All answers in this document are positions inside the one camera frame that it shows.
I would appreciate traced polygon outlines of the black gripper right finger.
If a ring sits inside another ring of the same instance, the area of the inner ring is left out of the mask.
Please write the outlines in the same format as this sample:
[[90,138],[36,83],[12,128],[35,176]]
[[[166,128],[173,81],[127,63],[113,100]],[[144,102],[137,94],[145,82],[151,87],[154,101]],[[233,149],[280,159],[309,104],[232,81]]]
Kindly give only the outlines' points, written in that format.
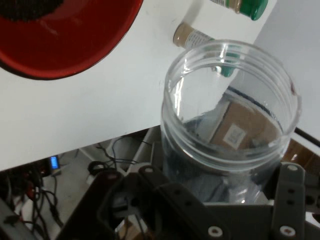
[[270,240],[318,240],[320,228],[306,220],[311,213],[320,220],[320,175],[296,164],[282,162],[271,179],[274,187]]

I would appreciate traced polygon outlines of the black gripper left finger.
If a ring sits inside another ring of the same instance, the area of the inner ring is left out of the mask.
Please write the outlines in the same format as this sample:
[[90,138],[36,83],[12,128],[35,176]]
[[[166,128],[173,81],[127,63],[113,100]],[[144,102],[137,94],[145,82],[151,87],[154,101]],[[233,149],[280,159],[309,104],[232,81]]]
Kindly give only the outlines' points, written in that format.
[[129,219],[145,240],[227,240],[227,226],[153,165],[127,175],[101,169],[58,235],[60,240],[124,240]]

